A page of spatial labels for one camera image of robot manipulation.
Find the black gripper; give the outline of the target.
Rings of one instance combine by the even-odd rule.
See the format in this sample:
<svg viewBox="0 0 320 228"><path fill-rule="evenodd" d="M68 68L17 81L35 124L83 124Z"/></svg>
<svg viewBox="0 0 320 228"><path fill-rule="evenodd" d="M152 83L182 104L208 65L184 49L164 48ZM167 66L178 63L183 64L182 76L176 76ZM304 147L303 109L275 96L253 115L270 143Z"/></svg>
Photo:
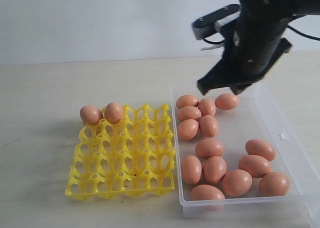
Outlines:
<svg viewBox="0 0 320 228"><path fill-rule="evenodd" d="M232 37L230 53L220 60L196 86L202 95L229 87L235 96L261 80L289 23L288 18L266 22L240 17Z"/></svg>

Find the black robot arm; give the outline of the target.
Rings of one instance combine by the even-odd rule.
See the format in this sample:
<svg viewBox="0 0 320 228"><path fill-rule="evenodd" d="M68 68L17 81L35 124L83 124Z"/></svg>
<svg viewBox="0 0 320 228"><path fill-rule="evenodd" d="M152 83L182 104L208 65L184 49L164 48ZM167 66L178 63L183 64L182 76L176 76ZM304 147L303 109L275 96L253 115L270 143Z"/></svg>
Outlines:
<svg viewBox="0 0 320 228"><path fill-rule="evenodd" d="M191 27L197 40L223 36L220 61L197 81L203 94L230 88L238 95L262 80L292 44L283 37L290 22L320 13L320 0L239 0L199 17Z"/></svg>

